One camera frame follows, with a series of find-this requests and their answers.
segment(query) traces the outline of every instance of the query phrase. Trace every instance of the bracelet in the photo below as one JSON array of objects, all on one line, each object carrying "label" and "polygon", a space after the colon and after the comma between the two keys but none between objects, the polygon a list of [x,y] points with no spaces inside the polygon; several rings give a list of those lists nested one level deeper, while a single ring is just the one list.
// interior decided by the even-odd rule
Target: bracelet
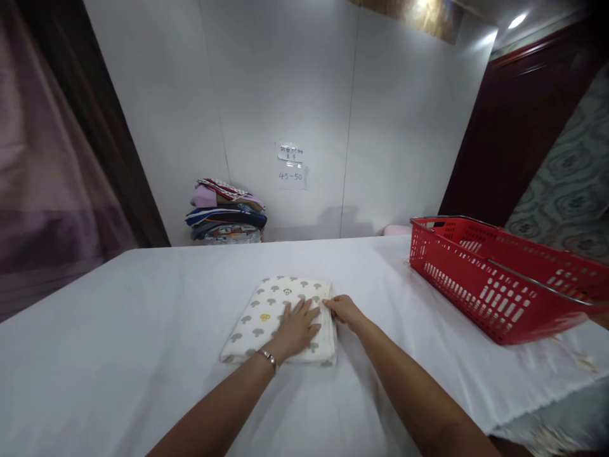
[{"label": "bracelet", "polygon": [[277,361],[275,360],[275,358],[273,357],[273,354],[271,354],[268,351],[265,351],[264,349],[259,349],[256,351],[258,354],[262,355],[266,360],[268,360],[269,362],[271,362],[273,364],[273,369],[275,371],[277,371]]}]

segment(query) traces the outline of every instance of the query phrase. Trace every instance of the person's arm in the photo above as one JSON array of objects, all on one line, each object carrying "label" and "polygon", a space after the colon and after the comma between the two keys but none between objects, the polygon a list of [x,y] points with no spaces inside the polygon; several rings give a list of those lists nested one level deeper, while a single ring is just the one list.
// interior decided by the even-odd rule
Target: person's arm
[{"label": "person's arm", "polygon": [[393,407],[423,455],[499,457],[491,441],[465,411],[366,318],[348,295],[324,303],[359,337]]},{"label": "person's arm", "polygon": [[[311,325],[319,308],[309,311],[310,306],[311,300],[301,300],[290,314],[286,305],[277,334],[262,347],[278,365],[305,349],[319,331],[319,324]],[[274,374],[271,362],[254,354],[194,405],[148,455],[223,456]]]}]

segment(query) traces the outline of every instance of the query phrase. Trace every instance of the ceiling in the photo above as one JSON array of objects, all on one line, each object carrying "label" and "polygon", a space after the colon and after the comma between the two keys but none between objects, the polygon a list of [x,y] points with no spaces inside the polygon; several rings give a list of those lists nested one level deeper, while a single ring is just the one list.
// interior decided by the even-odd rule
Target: ceiling
[{"label": "ceiling", "polygon": [[[467,10],[499,28],[493,49],[507,46],[583,8],[578,0],[454,0]],[[527,14],[522,24],[508,29],[521,14]]]}]

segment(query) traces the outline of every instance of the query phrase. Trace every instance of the paper sign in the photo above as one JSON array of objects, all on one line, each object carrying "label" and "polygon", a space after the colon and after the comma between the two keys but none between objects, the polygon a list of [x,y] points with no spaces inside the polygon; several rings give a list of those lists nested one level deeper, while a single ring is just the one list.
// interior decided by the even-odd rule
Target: paper sign
[{"label": "paper sign", "polygon": [[291,162],[303,162],[305,153],[293,143],[280,143],[277,157]]},{"label": "paper sign", "polygon": [[278,161],[277,179],[280,189],[306,189],[306,168],[303,164],[291,161]]}]

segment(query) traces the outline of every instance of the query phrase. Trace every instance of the white table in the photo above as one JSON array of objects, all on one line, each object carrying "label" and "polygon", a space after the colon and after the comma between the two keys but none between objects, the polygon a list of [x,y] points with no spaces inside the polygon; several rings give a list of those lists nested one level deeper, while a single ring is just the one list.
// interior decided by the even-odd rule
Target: white table
[{"label": "white table", "polygon": [[[404,264],[409,245],[398,236],[121,255],[0,324],[0,455],[145,454],[235,369],[218,355],[269,275],[328,280],[351,295],[487,433],[609,373],[609,333],[591,322],[560,344],[494,345]],[[230,455],[414,448],[344,326],[338,357],[334,368],[284,366]]]}]

